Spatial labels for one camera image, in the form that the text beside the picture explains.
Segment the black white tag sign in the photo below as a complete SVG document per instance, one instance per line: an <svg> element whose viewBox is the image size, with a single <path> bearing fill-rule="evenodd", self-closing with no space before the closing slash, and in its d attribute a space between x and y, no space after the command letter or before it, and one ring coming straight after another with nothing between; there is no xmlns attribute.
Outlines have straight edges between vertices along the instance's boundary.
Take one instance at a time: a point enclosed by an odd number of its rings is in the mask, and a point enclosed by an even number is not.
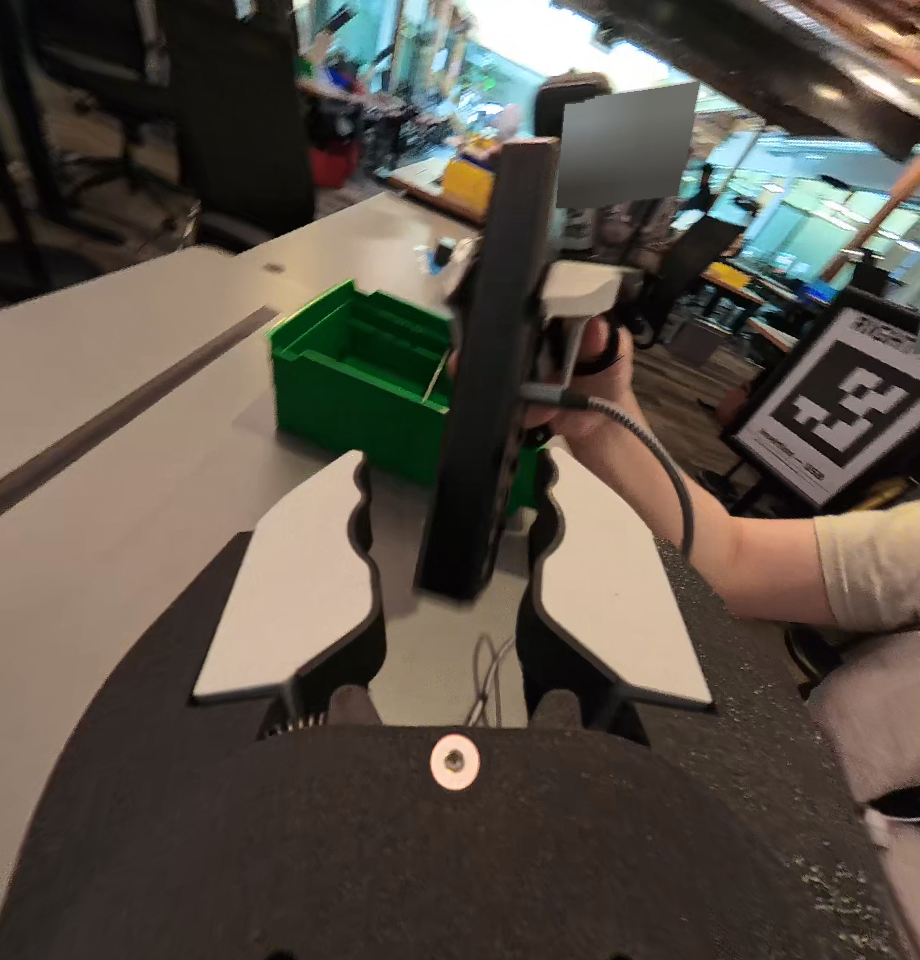
<svg viewBox="0 0 920 960"><path fill-rule="evenodd" d="M723 440L816 513L920 455L920 315L848 289L755 390Z"/></svg>

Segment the person's right forearm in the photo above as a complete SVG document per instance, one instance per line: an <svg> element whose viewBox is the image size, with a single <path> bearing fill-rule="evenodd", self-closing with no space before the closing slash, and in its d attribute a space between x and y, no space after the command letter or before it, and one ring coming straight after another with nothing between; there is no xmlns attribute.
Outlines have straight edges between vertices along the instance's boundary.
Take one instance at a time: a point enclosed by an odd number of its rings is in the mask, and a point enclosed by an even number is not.
<svg viewBox="0 0 920 960"><path fill-rule="evenodd" d="M738 617L831 626L815 526L811 520L731 515L711 493L674 474L692 507L685 547L677 487L649 448L628 430L613 438L611 481L655 538L681 549L692 568Z"/></svg>

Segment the yellow storage bin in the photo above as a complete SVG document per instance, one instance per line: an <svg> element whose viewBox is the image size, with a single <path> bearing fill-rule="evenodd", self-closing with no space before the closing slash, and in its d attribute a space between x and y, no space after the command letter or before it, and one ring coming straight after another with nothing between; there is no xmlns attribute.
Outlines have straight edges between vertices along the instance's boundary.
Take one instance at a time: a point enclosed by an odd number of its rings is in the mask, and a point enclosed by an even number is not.
<svg viewBox="0 0 920 960"><path fill-rule="evenodd" d="M443 169L442 196L470 209L484 210L489 206L494 172L465 156L454 156Z"/></svg>

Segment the black mesh office chair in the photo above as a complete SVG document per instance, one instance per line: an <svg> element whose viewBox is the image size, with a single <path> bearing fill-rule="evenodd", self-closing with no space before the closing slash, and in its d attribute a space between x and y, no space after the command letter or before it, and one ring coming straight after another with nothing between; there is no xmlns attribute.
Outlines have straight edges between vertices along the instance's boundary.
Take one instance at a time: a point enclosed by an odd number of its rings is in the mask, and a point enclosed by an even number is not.
<svg viewBox="0 0 920 960"><path fill-rule="evenodd" d="M242 252L315 218L306 116L290 39L233 2L156 2L183 184L205 241Z"/></svg>

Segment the red storage bin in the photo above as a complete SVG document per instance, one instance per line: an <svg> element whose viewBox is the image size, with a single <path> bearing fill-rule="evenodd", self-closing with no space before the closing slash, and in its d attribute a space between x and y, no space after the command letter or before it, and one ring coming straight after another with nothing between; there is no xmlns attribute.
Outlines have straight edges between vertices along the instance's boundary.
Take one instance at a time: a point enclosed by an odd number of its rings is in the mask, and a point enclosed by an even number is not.
<svg viewBox="0 0 920 960"><path fill-rule="evenodd" d="M350 140L337 141L322 149L311 146L308 155L314 186L319 189L341 189L357 172L360 144Z"/></svg>

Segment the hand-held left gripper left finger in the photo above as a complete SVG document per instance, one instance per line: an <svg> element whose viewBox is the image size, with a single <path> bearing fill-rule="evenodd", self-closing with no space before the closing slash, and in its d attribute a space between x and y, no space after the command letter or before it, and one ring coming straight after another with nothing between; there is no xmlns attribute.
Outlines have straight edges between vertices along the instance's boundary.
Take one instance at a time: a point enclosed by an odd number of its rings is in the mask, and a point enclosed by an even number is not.
<svg viewBox="0 0 920 960"><path fill-rule="evenodd" d="M370 506L368 459L354 450L261 517L193 685L194 705L272 698L276 721L315 724L336 691L370 687L387 654Z"/></svg>

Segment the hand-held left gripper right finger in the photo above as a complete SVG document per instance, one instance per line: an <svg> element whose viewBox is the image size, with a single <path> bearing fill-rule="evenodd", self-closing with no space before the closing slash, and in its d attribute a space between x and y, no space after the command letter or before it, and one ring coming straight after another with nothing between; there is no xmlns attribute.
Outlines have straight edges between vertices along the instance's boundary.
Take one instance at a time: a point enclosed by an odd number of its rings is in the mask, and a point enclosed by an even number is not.
<svg viewBox="0 0 920 960"><path fill-rule="evenodd" d="M585 727L620 727L635 704L714 706L646 524L559 447L543 450L529 575L516 618L527 712L567 691Z"/></svg>

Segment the black usb hub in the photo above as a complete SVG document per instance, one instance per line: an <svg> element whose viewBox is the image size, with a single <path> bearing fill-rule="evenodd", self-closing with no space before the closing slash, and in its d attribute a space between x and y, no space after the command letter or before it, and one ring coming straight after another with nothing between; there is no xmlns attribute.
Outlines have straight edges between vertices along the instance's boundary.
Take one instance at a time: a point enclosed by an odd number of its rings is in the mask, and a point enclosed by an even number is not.
<svg viewBox="0 0 920 960"><path fill-rule="evenodd" d="M541 326L538 289L550 257L560 142L504 146L472 281L436 482L418 555L419 592L475 601L490 582L521 438L523 384Z"/></svg>

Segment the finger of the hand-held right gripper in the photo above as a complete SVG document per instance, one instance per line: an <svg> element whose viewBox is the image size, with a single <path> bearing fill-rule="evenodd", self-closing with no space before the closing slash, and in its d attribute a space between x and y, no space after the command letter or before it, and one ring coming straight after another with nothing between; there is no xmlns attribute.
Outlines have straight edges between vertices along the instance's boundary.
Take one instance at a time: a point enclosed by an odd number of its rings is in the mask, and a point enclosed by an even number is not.
<svg viewBox="0 0 920 960"><path fill-rule="evenodd" d="M464 284L478 263L480 241L479 238L465 238L453 246L449 258L441 269L441 292L445 302L457 301Z"/></svg>
<svg viewBox="0 0 920 960"><path fill-rule="evenodd" d="M588 261L556 261L540 289L544 321L588 320L615 305L623 282L620 268Z"/></svg>

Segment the green plastic bin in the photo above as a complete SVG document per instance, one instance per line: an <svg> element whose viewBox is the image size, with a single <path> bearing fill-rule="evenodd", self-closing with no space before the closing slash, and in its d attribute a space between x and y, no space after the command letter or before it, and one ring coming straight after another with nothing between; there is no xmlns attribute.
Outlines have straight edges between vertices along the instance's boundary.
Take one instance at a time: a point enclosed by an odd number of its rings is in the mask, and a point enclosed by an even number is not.
<svg viewBox="0 0 920 960"><path fill-rule="evenodd" d="M370 465L432 489L452 390L449 367L425 405L423 392L451 322L348 279L269 334L280 431L332 453L362 451ZM519 450L508 512L538 509L538 449Z"/></svg>

